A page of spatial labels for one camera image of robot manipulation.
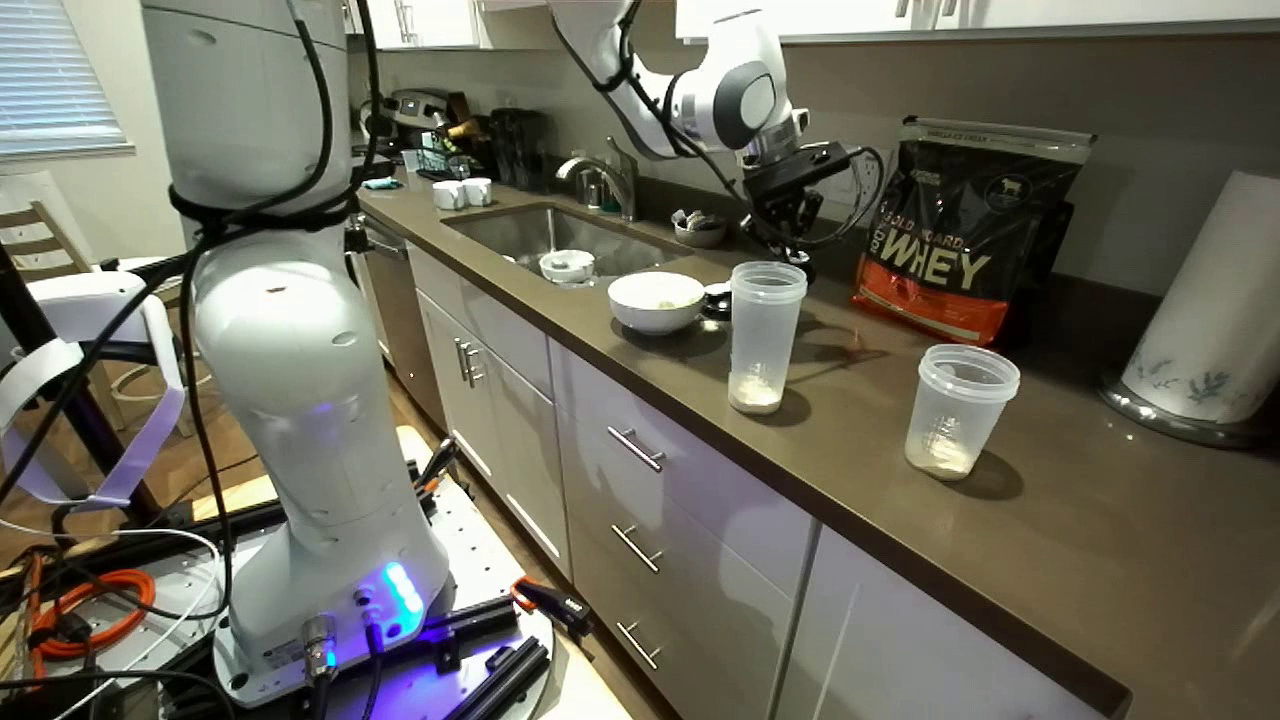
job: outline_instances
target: kitchen sink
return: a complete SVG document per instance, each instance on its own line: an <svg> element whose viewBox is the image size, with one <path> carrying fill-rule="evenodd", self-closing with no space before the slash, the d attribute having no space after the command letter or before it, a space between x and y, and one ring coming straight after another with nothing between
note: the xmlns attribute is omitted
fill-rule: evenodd
<svg viewBox="0 0 1280 720"><path fill-rule="evenodd" d="M542 260L549 254L592 254L597 260L597 284L643 267L659 267L678 254L649 245L623 230L599 223L592 216L553 209L553 203L533 203L533 209L508 209L491 216L461 216L453 230L505 260L530 267L533 278L542 273Z"/></svg>

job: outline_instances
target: red cable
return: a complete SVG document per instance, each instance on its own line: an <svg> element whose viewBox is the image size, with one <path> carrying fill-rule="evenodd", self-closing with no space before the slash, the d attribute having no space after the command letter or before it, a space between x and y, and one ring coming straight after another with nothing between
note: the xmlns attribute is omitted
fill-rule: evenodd
<svg viewBox="0 0 1280 720"><path fill-rule="evenodd" d="M90 657L90 654L99 654L99 647L123 641L150 618L150 608L158 606L158 576L150 576L142 569L111 569L111 574L98 576L92 584L77 584L67 598L62 598L51 608L43 608L35 618L33 632L55 632L62 618L67 618L82 606L90 606L92 598L108 598L108 593L134 593L142 606L130 618L120 618L118 623L92 632L85 644L47 637L41 644L41 657L77 659L77 657Z"/></svg>

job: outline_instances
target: clear plastic cup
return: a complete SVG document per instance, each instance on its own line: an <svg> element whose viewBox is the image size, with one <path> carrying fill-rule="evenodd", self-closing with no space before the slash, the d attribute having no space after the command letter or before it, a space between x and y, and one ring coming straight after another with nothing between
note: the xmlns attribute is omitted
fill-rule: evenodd
<svg viewBox="0 0 1280 720"><path fill-rule="evenodd" d="M921 355L910 464L939 482L965 482L984 453L1020 372L977 345L931 345Z"/></svg>
<svg viewBox="0 0 1280 720"><path fill-rule="evenodd" d="M731 267L728 287L728 399L739 413L775 413L787 391L787 363L808 278L779 260L749 260Z"/></svg>

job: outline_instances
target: backsplash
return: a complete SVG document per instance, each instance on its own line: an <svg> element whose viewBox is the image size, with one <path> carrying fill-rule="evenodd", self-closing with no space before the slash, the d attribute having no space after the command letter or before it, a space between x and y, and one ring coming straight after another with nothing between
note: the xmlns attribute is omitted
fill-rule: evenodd
<svg viewBox="0 0 1280 720"><path fill-rule="evenodd" d="M701 48L640 46L655 71ZM884 39L787 48L791 99L811 136L897 147L910 112L1097 134L1055 273L1162 295L1233 168L1280 168L1275 37L1211 39ZM557 52L384 52L388 90L466 90L478 112L518 103L557 122L549 147L604 151L623 136L580 68ZM716 188L695 162L643 162L643 175Z"/></svg>

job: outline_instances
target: faucet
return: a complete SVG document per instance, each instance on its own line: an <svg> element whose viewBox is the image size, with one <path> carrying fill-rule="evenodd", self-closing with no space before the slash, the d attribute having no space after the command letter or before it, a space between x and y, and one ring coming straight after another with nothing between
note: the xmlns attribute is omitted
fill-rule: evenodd
<svg viewBox="0 0 1280 720"><path fill-rule="evenodd" d="M616 216L638 221L638 158L628 158L616 141L610 141L616 163L604 163L597 158L569 158L557 168L557 180L571 180L576 173L584 173L584 188L589 188L589 209L604 213L599 203L599 188L610 191Z"/></svg>

